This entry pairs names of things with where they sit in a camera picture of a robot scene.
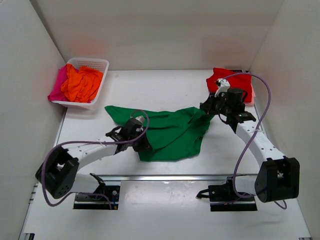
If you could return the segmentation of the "green t shirt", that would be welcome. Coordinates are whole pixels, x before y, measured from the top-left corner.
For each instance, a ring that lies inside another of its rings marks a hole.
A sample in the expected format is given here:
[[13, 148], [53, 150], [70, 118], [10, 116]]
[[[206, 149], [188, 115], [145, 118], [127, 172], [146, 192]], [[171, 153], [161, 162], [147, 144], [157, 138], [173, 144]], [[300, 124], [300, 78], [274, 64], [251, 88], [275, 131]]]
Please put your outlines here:
[[145, 113], [149, 117], [146, 137], [152, 149], [138, 153], [142, 162], [173, 162], [197, 156], [213, 119], [196, 107]]

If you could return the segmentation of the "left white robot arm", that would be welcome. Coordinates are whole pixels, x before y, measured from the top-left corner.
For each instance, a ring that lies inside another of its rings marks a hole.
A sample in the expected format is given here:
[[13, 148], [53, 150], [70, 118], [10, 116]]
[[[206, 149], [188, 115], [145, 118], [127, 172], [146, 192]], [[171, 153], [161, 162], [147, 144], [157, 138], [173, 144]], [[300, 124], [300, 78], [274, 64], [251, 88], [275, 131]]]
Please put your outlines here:
[[96, 174], [81, 174], [85, 166], [132, 148], [135, 152], [151, 150], [147, 138], [149, 119], [130, 117], [97, 141], [69, 141], [54, 147], [35, 176], [43, 195], [64, 199], [70, 193], [85, 194], [93, 199], [105, 197], [105, 183]]

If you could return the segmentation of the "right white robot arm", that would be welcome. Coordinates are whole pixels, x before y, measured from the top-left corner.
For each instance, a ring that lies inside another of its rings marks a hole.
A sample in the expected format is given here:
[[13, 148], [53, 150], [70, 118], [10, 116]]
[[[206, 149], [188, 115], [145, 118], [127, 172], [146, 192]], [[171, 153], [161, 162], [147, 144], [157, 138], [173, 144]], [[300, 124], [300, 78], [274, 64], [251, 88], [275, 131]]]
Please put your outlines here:
[[233, 174], [232, 183], [224, 187], [229, 200], [256, 196], [263, 203], [295, 199], [299, 195], [300, 163], [278, 150], [260, 129], [258, 121], [246, 111], [244, 91], [230, 88], [210, 93], [200, 109], [210, 116], [224, 116], [223, 123], [245, 143], [259, 166], [257, 176]]

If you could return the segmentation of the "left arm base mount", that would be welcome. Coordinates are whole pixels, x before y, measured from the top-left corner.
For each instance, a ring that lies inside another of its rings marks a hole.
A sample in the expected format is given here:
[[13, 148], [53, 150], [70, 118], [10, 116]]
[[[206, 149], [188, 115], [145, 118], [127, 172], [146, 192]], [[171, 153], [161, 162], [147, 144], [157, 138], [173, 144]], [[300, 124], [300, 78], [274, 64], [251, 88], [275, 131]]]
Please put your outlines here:
[[78, 174], [71, 189], [75, 193], [73, 209], [118, 210], [120, 189], [119, 182], [107, 182], [94, 173]]

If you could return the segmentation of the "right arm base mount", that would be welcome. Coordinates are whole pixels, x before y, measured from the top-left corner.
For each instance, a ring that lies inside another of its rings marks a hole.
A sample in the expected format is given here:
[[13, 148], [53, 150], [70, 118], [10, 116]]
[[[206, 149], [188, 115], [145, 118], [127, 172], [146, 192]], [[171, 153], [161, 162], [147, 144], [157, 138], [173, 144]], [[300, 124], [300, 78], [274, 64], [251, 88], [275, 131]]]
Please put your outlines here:
[[233, 190], [231, 178], [224, 183], [208, 185], [196, 195], [199, 200], [208, 199], [211, 212], [255, 212], [258, 210], [254, 197], [240, 198]]

